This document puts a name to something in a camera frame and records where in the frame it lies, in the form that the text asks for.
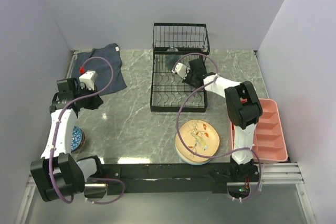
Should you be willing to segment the blue grey ceramic mug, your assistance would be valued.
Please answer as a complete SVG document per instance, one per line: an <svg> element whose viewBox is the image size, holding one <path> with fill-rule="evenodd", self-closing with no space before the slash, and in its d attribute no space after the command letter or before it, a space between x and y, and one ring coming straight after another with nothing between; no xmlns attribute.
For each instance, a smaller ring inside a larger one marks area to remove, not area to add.
<svg viewBox="0 0 336 224"><path fill-rule="evenodd" d="M178 49L175 47L170 47L167 49L167 52L178 52ZM180 59L180 54L167 54L165 56L165 65L168 70L173 70L176 62Z"/></svg>

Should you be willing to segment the blue patterned bowl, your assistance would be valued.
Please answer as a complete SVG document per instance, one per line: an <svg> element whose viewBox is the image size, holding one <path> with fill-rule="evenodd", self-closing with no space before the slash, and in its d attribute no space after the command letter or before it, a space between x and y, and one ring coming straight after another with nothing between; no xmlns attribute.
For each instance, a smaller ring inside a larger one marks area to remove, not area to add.
<svg viewBox="0 0 336 224"><path fill-rule="evenodd" d="M85 142L85 134L81 128L75 126L72 132L71 139L71 152L75 152L80 149Z"/></svg>

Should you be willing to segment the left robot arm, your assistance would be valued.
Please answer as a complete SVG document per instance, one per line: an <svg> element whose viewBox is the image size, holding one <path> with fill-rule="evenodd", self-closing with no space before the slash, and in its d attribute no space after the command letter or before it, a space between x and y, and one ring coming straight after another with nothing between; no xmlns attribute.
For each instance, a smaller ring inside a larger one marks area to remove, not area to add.
<svg viewBox="0 0 336 224"><path fill-rule="evenodd" d="M97 94L94 76L86 72L79 79L57 81L58 92L49 112L51 127L45 150L30 165L30 173L43 201L49 202L82 193L89 179L99 183L105 170L97 156L75 161L71 155L73 130L80 109L97 109L103 100Z"/></svg>

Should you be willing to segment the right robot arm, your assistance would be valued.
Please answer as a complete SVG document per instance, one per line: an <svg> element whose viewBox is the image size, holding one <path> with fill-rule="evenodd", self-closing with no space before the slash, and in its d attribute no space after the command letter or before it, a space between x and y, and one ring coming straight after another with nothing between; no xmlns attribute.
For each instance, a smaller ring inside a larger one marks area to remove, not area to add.
<svg viewBox="0 0 336 224"><path fill-rule="evenodd" d="M177 62L172 72L182 81L195 88L205 90L226 100L227 114L234 126L234 148L230 155L229 177L242 181L254 168L253 141L256 126L263 110L253 84L237 82L221 77L216 72L207 72L202 58L191 60L188 65Z"/></svg>

